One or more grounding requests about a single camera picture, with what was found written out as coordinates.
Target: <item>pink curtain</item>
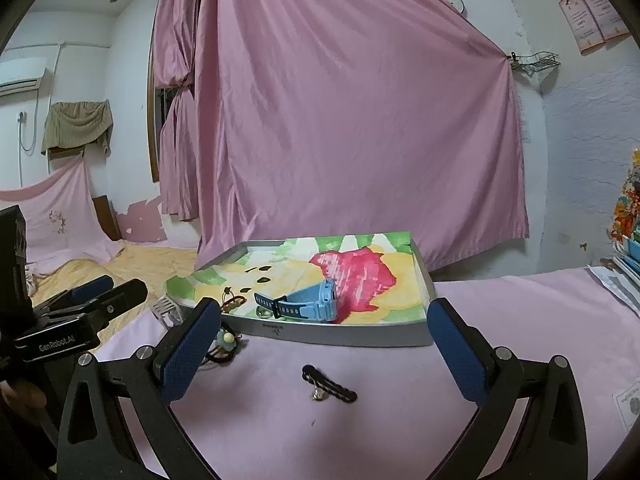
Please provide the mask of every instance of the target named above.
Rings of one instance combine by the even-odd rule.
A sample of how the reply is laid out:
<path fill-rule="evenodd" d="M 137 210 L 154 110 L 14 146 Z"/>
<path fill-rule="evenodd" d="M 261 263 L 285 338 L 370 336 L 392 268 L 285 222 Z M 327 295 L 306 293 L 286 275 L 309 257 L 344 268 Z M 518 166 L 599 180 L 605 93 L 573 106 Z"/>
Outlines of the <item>pink curtain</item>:
<path fill-rule="evenodd" d="M 196 266 L 410 230 L 430 269 L 527 237 L 504 53 L 442 0 L 202 0 Z"/>
<path fill-rule="evenodd" d="M 178 87 L 160 134 L 162 213 L 197 218 L 193 100 L 195 32 L 200 0 L 159 0 L 154 25 L 154 84 Z"/>

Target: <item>pendant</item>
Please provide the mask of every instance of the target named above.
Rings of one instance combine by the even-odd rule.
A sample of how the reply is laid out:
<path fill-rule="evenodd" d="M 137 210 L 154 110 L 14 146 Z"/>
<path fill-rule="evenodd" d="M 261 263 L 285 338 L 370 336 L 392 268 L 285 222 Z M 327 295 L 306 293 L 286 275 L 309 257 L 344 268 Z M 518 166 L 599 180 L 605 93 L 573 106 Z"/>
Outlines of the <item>pendant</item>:
<path fill-rule="evenodd" d="M 314 392 L 311 394 L 311 398 L 313 400 L 321 401 L 325 400 L 327 397 L 329 397 L 329 394 L 326 391 L 321 390 L 318 386 L 314 386 Z"/>

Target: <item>yellow blanket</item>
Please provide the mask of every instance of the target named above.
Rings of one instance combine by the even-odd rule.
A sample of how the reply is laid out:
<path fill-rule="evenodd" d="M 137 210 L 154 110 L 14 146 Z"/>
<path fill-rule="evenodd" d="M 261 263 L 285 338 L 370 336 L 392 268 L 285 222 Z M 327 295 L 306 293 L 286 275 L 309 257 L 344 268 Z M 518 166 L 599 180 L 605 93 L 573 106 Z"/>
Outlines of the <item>yellow blanket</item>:
<path fill-rule="evenodd" d="M 138 278 L 146 283 L 149 294 L 145 303 L 118 316 L 98 336 L 100 344 L 134 319 L 147 305 L 154 304 L 164 294 L 162 284 L 176 274 L 187 276 L 193 272 L 196 250 L 169 247 L 137 246 L 121 242 L 124 246 L 108 264 L 100 265 L 92 260 L 72 260 L 54 274 L 38 280 L 38 290 L 31 298 L 37 305 L 67 288 L 82 285 L 104 274 L 111 276 L 115 285 Z"/>

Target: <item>peeling paint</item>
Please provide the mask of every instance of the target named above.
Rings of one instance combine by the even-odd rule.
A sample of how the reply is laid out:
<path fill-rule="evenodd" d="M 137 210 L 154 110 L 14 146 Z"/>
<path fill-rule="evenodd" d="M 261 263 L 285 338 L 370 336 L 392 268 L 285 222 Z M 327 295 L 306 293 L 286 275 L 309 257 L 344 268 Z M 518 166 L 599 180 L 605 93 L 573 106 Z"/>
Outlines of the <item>peeling paint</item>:
<path fill-rule="evenodd" d="M 122 238 L 130 242 L 163 242 L 167 240 L 158 206 L 160 197 L 130 204 L 127 212 L 117 213 Z"/>

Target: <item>pink bedsheet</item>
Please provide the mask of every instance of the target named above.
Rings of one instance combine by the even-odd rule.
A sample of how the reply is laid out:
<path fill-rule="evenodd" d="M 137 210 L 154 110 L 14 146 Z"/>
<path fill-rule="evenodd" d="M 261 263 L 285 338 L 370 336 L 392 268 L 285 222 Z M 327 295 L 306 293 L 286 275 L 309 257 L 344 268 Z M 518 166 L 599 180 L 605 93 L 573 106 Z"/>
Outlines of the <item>pink bedsheet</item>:
<path fill-rule="evenodd" d="M 26 221 L 34 274 L 52 274 L 75 259 L 105 264 L 122 250 L 100 228 L 81 155 L 33 186 L 0 190 L 0 209 L 15 204 Z"/>
<path fill-rule="evenodd" d="M 593 478 L 625 436 L 612 394 L 640 376 L 640 320 L 585 269 L 436 288 L 492 346 L 508 346 L 523 359 L 569 359 Z M 129 356 L 160 335 L 145 312 L 98 358 Z M 200 371 L 172 404 L 223 479 L 424 480 L 476 408 L 460 395 L 436 346 L 337 348 L 247 339 L 231 365 Z M 301 378 L 307 363 L 355 390 L 357 402 L 312 401 Z M 525 403 L 518 402 L 485 473 L 506 455 Z M 145 463 L 161 472 L 137 421 L 131 427 Z"/>

